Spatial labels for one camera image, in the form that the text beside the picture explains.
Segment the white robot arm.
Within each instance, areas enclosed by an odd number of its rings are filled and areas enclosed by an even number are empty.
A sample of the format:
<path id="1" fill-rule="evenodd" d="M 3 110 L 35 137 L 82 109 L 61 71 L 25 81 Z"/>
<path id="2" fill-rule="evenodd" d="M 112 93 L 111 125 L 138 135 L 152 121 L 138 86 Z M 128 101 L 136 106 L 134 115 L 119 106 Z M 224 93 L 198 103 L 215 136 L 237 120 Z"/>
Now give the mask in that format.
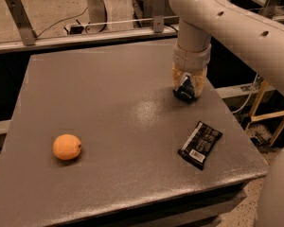
<path id="1" fill-rule="evenodd" d="M 284 96 L 284 25 L 228 0 L 169 0 L 179 17 L 172 80 L 204 76 L 214 37 Z M 284 148 L 270 165 L 258 199 L 254 227 L 284 227 Z"/>

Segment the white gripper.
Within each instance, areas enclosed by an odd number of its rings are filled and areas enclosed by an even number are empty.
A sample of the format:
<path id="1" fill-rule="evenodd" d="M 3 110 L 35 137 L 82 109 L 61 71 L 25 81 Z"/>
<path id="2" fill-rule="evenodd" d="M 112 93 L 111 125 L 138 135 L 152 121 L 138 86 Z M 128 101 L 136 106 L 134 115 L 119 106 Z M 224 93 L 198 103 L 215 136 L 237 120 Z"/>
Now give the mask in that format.
<path id="1" fill-rule="evenodd" d="M 173 47 L 172 84 L 177 89 L 183 71 L 193 73 L 190 78 L 194 88 L 194 97 L 198 98 L 203 91 L 207 75 L 207 65 L 210 62 L 211 45 L 200 52 L 186 51 L 178 44 Z"/>

